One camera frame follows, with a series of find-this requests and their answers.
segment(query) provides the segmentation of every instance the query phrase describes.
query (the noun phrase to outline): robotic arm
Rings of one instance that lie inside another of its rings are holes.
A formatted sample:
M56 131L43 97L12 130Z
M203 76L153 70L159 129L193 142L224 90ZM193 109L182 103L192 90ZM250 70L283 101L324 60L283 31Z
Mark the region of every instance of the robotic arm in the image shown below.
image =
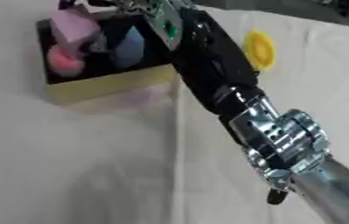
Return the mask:
M325 222L349 224L349 170L333 159L324 131L303 111L281 115L274 109L257 87L257 71L206 12L186 0L88 2L143 14L184 83L271 187L269 204L278 205L293 192Z

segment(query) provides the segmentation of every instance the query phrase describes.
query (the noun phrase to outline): yellow disc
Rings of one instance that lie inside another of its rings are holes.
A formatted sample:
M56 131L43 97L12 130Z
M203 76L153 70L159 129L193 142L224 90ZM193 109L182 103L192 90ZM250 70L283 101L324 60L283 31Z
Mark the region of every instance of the yellow disc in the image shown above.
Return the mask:
M275 64L275 44L265 32L249 32L243 42L243 51L254 69L267 70Z

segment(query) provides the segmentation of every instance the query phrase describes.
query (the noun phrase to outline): white cloth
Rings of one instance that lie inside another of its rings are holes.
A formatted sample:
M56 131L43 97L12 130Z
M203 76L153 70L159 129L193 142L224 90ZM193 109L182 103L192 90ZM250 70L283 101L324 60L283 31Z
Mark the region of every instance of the white cloth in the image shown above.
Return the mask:
M0 0L0 224L167 223L173 186L174 223L321 223L295 195L268 207L241 149L185 90L178 109L166 86L47 102L33 23L56 4ZM253 28L272 36L278 62L262 86L281 111L311 112L349 165L349 27L209 11L239 42Z

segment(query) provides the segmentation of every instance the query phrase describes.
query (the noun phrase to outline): black robot arm segment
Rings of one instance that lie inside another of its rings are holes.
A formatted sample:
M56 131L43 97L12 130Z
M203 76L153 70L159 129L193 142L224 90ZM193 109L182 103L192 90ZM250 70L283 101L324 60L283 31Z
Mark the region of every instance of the black robot arm segment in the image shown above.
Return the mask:
M206 12L183 8L180 15L183 36L172 62L206 109L233 116L245 109L245 102L263 95L242 50Z

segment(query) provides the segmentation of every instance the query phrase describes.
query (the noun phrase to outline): pink object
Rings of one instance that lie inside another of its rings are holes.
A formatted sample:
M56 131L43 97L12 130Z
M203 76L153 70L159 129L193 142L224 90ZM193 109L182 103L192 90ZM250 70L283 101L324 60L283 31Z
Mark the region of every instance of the pink object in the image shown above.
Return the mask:
M83 71L84 61L69 57L66 51L54 45L47 54L51 69L63 77L75 77Z
M80 46L98 37L101 28L83 4L52 14L52 34L72 57L80 57Z

